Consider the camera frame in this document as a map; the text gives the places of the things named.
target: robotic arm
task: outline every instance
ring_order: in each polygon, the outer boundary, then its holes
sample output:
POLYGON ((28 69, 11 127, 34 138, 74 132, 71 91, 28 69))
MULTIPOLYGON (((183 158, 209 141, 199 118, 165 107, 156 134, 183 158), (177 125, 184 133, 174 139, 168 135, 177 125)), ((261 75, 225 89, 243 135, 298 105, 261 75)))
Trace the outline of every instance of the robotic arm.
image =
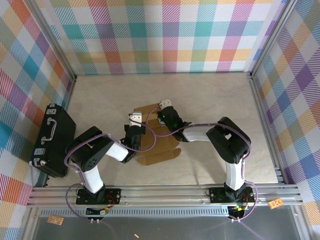
MULTIPOLYGON (((219 192, 219 194, 228 198, 230 202, 242 198, 246 189, 246 184, 242 178, 242 159, 249 153, 247 143, 239 135, 222 126, 198 126, 179 130, 190 125, 191 122, 185 122, 179 117, 169 99, 162 100, 159 105, 161 106, 161 111, 158 112, 159 122, 166 125, 171 132, 177 131, 172 135, 178 141, 186 143, 193 141, 211 142, 225 161, 226 180, 224 191, 219 192)), ((70 159, 80 167, 85 180, 84 189, 78 191, 80 196, 77 198, 77 204, 105 204, 104 197, 106 194, 111 194, 106 192, 108 189, 100 178, 97 166, 104 155, 113 157, 119 162, 127 163, 135 156, 136 151, 134 150, 140 150, 141 138, 146 132, 146 128, 141 125, 142 113, 135 111, 129 115, 129 119, 135 122, 130 121, 129 125, 124 126, 125 137, 121 143, 133 150, 128 150, 105 135, 87 143, 71 154, 70 159)), ((249 137, 229 118, 223 117, 218 123, 238 131, 248 142, 251 142, 249 137)), ((74 139, 66 152, 68 153, 79 144, 101 133, 102 131, 97 127, 91 127, 74 139)))
MULTIPOLYGON (((134 111, 129 115, 129 119, 135 122, 130 121, 128 125, 124 125, 125 137, 122 144, 131 149, 140 150, 141 137, 146 133, 146 128, 141 126, 142 113, 134 111)), ((79 144, 100 134, 102 134, 102 131, 96 126, 89 128, 72 141, 66 152, 68 153, 79 144)), ((84 191, 79 191, 82 195, 80 201, 84 199, 84 201, 90 201, 94 204, 103 202, 106 188, 100 178, 98 163, 104 155, 108 155, 121 163, 127 163, 136 153, 136 151, 121 146, 107 135, 87 143, 72 153, 70 159, 79 166, 85 180, 84 191)))
MULTIPOLYGON (((191 122, 182 121, 169 99, 161 101, 160 105, 161 111, 158 112, 158 119, 171 132, 191 124, 191 122)), ((250 138, 229 118, 223 117, 218 123, 238 131, 251 143, 250 138)), ((239 135, 222 126, 198 126, 179 130, 173 136, 180 142, 211 142, 220 157, 225 161, 225 195, 232 202, 242 197, 243 191, 246 188, 246 184, 242 178, 242 159, 249 153, 249 146, 239 135)))

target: plaid wallpaper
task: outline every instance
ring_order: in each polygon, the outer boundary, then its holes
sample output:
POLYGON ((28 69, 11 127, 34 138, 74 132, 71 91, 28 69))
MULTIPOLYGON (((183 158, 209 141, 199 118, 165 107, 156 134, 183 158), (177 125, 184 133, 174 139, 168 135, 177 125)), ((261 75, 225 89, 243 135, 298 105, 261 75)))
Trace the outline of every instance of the plaid wallpaper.
POLYGON ((252 72, 252 70, 253 70, 253 68, 254 68, 254 66, 255 66, 255 64, 256 64, 259 56, 260 56, 260 53, 261 53, 262 49, 264 48, 264 46, 265 46, 265 44, 266 44, 266 42, 268 40, 268 37, 270 36, 272 30, 274 29, 274 27, 275 27, 275 25, 277 23, 277 20, 278 20, 278 18, 280 16, 282 10, 284 9, 284 6, 286 5, 286 2, 287 2, 287 0, 281 0, 281 3, 279 4, 279 6, 278 6, 278 8, 277 8, 277 10, 275 12, 275 15, 273 16, 272 21, 271 21, 267 31, 265 32, 262 41, 260 42, 259 48, 258 48, 258 50, 256 51, 256 53, 255 53, 255 55, 253 57, 253 60, 252 60, 252 62, 250 64, 248 72, 250 72, 250 73, 252 72))
POLYGON ((320 1, 300 0, 257 74, 280 156, 320 236, 320 1))
POLYGON ((87 75, 243 71, 279 15, 268 13, 285 1, 37 0, 75 72, 87 75))
POLYGON ((44 110, 71 81, 23 0, 0 0, 0 240, 17 238, 39 172, 29 166, 44 110))

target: metal frame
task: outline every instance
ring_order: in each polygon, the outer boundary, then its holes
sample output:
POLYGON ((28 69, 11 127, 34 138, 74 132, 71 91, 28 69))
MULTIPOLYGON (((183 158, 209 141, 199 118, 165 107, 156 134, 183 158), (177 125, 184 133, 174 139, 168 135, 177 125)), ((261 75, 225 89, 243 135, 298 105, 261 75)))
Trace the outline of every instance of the metal frame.
POLYGON ((285 4, 277 22, 275 23, 275 27, 273 28, 271 34, 269 35, 268 39, 266 40, 266 43, 257 59, 255 62, 253 69, 252 69, 252 77, 256 76, 257 72, 259 69, 262 67, 262 65, 265 63, 267 60, 267 57, 275 44, 275 42, 278 40, 278 37, 284 28, 288 18, 290 17, 292 11, 295 9, 295 6, 297 5, 299 0, 287 0, 287 3, 285 4))
MULTIPOLYGON (((280 159, 280 154, 273 137, 272 131, 267 121, 267 116, 263 108, 262 99, 259 95, 259 90, 254 79, 258 70, 262 67, 266 61, 268 54, 276 40, 278 39, 285 23, 287 22, 291 12, 293 11, 298 0, 288 0, 288 3, 284 7, 277 23, 270 34, 266 45, 264 46, 261 54, 253 67, 252 74, 248 74, 249 86, 251 88, 253 100, 256 105, 258 116, 262 125, 263 133, 268 145, 268 149, 275 166, 275 172, 278 179, 276 184, 258 184, 259 191, 258 204, 259 206, 265 206, 269 201, 277 198, 281 198, 285 205, 290 205, 294 220, 300 234, 301 239, 314 239, 314 233, 311 224, 306 217, 306 210, 303 206, 303 200, 300 195, 299 189, 295 184, 288 183, 288 177, 284 171, 284 166, 280 159)), ((39 7, 34 0, 25 0, 26 5, 30 9, 32 15, 38 22, 45 37, 50 43, 53 51, 57 55, 64 69, 73 83, 71 86, 71 92, 66 103, 66 109, 68 108, 71 100, 74 86, 76 82, 76 75, 68 62, 63 50, 61 49, 57 39, 48 26, 45 18, 43 17, 39 7)), ((117 211, 117 214, 128 214, 127 210, 139 210, 142 207, 144 209, 155 209, 161 207, 162 209, 214 209, 225 208, 226 206, 234 206, 235 203, 219 203, 211 204, 210 198, 206 195, 208 188, 222 187, 220 184, 194 184, 194 185, 136 185, 136 186, 108 186, 108 188, 120 188, 121 200, 120 204, 112 208, 112 211, 117 211)), ((35 187, 31 194, 30 200, 27 205, 24 218, 22 220, 21 231, 18 239, 29 240, 33 238, 34 231, 36 229, 39 216, 44 215, 44 210, 58 211, 60 209, 67 209, 65 201, 65 194, 68 187, 56 186, 56 187, 35 187)), ((76 205, 76 188, 71 189, 69 193, 69 201, 71 205, 77 210, 82 211, 86 207, 101 207, 101 205, 76 205)))
POLYGON ((51 28, 49 27, 46 19, 44 18, 41 10, 39 9, 38 5, 33 0, 24 0, 24 3, 29 8, 32 16, 35 18, 35 21, 39 25, 43 35, 45 36, 46 40, 48 41, 49 45, 52 47, 53 52, 57 56, 58 60, 60 61, 61 65, 63 66, 65 72, 69 76, 70 79, 73 81, 76 80, 76 73, 74 72, 73 68, 71 67, 68 58, 66 57, 64 51, 60 47, 60 44, 55 37, 54 33, 52 32, 51 28))
MULTIPOLYGON (((33 189, 27 207, 50 208, 67 207, 65 195, 67 186, 36 187, 33 189)), ((199 207, 199 206, 236 206, 233 203, 210 203, 206 196, 208 188, 223 188, 222 184, 204 185, 117 185, 107 188, 121 189, 119 205, 113 208, 131 207, 199 207)), ((300 205, 302 198, 295 184, 258 184, 258 206, 281 198, 285 205, 300 205)), ((72 188, 68 200, 76 207, 101 207, 101 205, 76 205, 76 187, 72 188)))

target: brown cardboard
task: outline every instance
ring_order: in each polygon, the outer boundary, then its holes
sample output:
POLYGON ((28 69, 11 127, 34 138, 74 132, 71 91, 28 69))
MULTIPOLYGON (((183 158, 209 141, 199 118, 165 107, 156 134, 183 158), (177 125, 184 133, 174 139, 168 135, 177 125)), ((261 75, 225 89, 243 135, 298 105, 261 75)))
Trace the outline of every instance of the brown cardboard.
MULTIPOLYGON (((147 106, 142 106, 134 109, 135 111, 142 112, 142 122, 145 123, 148 114, 158 106, 158 103, 151 104, 147 106)), ((148 125, 152 128, 152 130, 158 135, 169 134, 170 131, 166 126, 161 126, 158 121, 158 110, 154 111, 154 113, 150 114, 148 119, 148 125)), ((153 134, 146 129, 145 135, 141 138, 141 147, 140 149, 149 148, 154 142, 153 134)), ((179 145, 179 141, 177 141, 172 135, 167 137, 157 137, 156 143, 152 149, 145 152, 137 152, 136 156, 138 156, 138 163, 144 166, 149 166, 152 164, 157 164, 160 162, 164 162, 167 160, 175 159, 181 153, 180 148, 176 148, 179 145)))

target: white floor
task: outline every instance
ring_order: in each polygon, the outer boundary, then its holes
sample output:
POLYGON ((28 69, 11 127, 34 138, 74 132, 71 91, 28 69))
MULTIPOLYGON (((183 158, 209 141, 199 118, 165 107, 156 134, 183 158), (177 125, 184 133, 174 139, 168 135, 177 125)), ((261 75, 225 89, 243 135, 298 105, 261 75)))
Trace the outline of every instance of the white floor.
MULTIPOLYGON (((244 73, 146 74, 80 76, 68 112, 77 124, 76 136, 91 126, 121 139, 128 114, 136 107, 170 98, 187 122, 214 123, 229 117, 252 141, 245 176, 256 183, 276 183, 247 76, 244 73)), ((123 164, 105 156, 98 164, 106 185, 222 184, 225 162, 210 142, 180 143, 180 156, 150 166, 135 159, 123 164)), ((50 178, 49 186, 80 183, 73 170, 50 178)))

